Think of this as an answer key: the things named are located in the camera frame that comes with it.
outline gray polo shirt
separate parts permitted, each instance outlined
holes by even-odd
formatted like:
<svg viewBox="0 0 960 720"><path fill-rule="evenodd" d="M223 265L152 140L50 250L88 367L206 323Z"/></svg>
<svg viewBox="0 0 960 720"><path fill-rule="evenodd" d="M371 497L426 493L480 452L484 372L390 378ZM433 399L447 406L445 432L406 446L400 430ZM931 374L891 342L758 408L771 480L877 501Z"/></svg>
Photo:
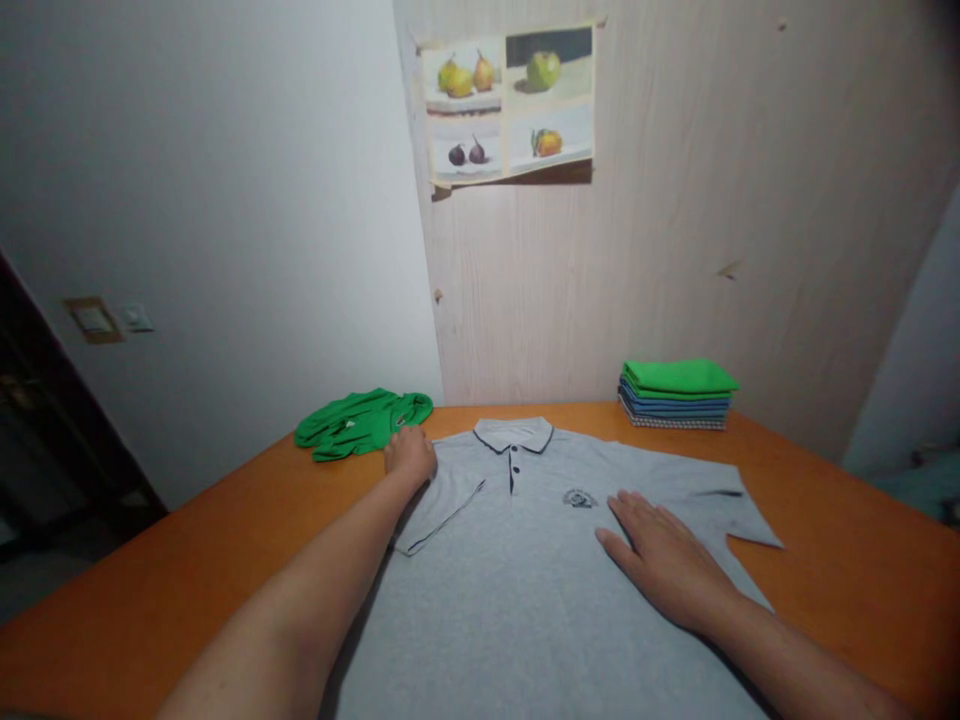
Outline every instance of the gray polo shirt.
<svg viewBox="0 0 960 720"><path fill-rule="evenodd" d="M769 604L727 534L782 547L730 465L481 420L435 443L328 683L340 718L765 717L724 662L607 557L594 529L639 490Z"/></svg>

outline shirt sleeve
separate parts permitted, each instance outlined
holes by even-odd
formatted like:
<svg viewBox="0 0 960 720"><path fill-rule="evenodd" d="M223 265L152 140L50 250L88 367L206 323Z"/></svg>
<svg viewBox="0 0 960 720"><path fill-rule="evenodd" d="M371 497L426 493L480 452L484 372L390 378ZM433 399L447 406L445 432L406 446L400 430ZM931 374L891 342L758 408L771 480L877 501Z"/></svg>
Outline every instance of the shirt sleeve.
<svg viewBox="0 0 960 720"><path fill-rule="evenodd" d="M717 533L783 547L733 465L606 443L628 485L665 505L701 540Z"/></svg>
<svg viewBox="0 0 960 720"><path fill-rule="evenodd" d="M415 555L473 500L483 485L482 477L441 465L436 476L423 485L404 510L393 535L394 548L404 555Z"/></svg>

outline hand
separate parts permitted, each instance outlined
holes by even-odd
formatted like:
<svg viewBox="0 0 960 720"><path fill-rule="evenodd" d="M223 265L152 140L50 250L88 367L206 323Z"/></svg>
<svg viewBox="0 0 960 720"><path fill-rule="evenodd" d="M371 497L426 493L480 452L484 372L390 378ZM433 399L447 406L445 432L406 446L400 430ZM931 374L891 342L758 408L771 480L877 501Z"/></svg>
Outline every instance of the hand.
<svg viewBox="0 0 960 720"><path fill-rule="evenodd" d="M383 449L386 473L409 476L420 487L437 470L437 453L419 425L406 425L390 438Z"/></svg>
<svg viewBox="0 0 960 720"><path fill-rule="evenodd" d="M621 490L607 504L633 543L597 529L597 540L628 578L677 625L705 633L712 616L743 596L703 545L665 507Z"/></svg>

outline pear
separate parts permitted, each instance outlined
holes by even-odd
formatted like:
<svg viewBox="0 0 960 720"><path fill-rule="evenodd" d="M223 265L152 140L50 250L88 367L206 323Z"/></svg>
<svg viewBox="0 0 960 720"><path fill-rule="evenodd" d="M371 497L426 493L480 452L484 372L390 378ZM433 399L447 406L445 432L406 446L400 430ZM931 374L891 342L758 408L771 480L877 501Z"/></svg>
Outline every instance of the pear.
<svg viewBox="0 0 960 720"><path fill-rule="evenodd" d="M563 138L556 130L531 130L530 145L534 157L549 157L563 149Z"/></svg>
<svg viewBox="0 0 960 720"><path fill-rule="evenodd" d="M447 95L450 97L466 97L473 92L473 73L457 66L447 81Z"/></svg>
<svg viewBox="0 0 960 720"><path fill-rule="evenodd" d="M473 84L479 92L486 92L493 87L493 64L487 60L477 48L477 67L473 71Z"/></svg>
<svg viewBox="0 0 960 720"><path fill-rule="evenodd" d="M440 72L437 73L437 87L440 88L440 92L446 92L447 88L450 87L450 76L457 69L457 64L453 61L453 58L454 55L451 55L440 68Z"/></svg>

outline embroidered logo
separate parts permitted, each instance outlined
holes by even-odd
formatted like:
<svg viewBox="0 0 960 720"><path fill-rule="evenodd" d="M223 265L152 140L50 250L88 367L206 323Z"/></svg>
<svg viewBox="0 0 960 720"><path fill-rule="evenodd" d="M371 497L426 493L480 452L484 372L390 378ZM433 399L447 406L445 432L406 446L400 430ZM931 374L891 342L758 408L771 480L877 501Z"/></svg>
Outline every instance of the embroidered logo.
<svg viewBox="0 0 960 720"><path fill-rule="evenodd" d="M597 501L594 500L593 496L586 490L574 488L573 490L567 490L563 494L563 503L570 507L592 508L596 506Z"/></svg>

